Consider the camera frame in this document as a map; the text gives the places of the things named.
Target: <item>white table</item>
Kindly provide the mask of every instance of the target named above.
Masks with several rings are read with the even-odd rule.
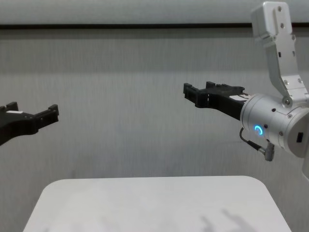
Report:
[[[246,176],[60,180],[24,232],[291,232],[265,185]]]

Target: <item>robotic arm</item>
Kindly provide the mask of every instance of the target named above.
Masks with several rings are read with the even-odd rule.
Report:
[[[16,102],[0,106],[0,145],[20,135],[36,134],[39,129],[58,122],[58,115],[57,105],[35,115],[19,111]]]
[[[285,2],[264,2],[252,12],[253,35],[267,54],[269,76],[282,98],[249,96],[243,87],[207,82],[199,90],[184,84],[184,97],[198,108],[213,108],[240,121],[241,139],[273,160],[274,146],[304,158],[303,174],[309,179],[309,95],[298,74],[289,7]],[[263,148],[242,137],[243,130],[267,140]]]

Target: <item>black bracket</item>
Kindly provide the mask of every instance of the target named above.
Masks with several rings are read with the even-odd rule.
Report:
[[[58,116],[57,105],[35,115],[18,111],[16,102],[0,106],[0,145],[20,135],[37,133],[39,129],[58,122]]]
[[[185,83],[184,97],[195,103],[197,108],[212,108],[240,120],[240,113],[248,94],[243,93],[244,87],[232,87],[226,84],[216,85],[207,82],[205,89],[197,89]]]

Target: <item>cable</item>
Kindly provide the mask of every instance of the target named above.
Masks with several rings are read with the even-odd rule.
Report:
[[[245,140],[242,136],[242,132],[243,132],[243,128],[240,129],[240,132],[239,132],[239,136],[241,138],[242,141],[244,141],[245,143],[248,143],[248,140]]]
[[[239,136],[241,138],[242,141],[244,141],[245,143],[247,143],[249,146],[251,146],[252,148],[254,148],[255,150],[259,150],[262,146],[250,141],[250,140],[245,140],[242,136],[242,132],[243,132],[243,128],[240,129],[240,132],[239,132]]]

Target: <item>blue light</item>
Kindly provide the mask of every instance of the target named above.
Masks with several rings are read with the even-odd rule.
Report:
[[[257,131],[259,135],[263,135],[263,129],[260,126],[256,125],[254,127],[254,130]]]

